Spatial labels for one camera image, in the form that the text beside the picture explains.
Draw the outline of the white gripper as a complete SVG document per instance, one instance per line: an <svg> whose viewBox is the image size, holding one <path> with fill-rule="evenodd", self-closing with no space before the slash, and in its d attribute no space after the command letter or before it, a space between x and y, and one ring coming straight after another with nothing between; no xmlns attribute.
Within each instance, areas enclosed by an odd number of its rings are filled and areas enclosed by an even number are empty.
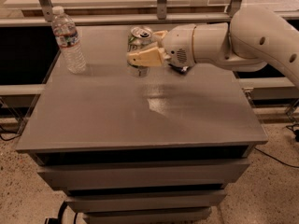
<svg viewBox="0 0 299 224"><path fill-rule="evenodd" d="M195 24L180 25L174 29L156 31L152 39L159 46L163 44L166 53L170 56L169 62L175 67L195 66L192 54L192 39ZM127 53L127 62L136 66L161 66L164 63L164 49L151 48Z"/></svg>

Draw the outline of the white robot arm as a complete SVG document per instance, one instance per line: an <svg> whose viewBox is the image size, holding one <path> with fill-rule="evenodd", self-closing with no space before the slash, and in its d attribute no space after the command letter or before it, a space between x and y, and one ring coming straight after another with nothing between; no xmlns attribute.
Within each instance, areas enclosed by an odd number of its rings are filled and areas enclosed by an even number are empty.
<svg viewBox="0 0 299 224"><path fill-rule="evenodd" d="M135 69L169 63L193 67L211 63L236 72L254 72L271 65L299 88L299 32L275 12L243 7L229 22L185 24L154 32L133 27L127 62Z"/></svg>

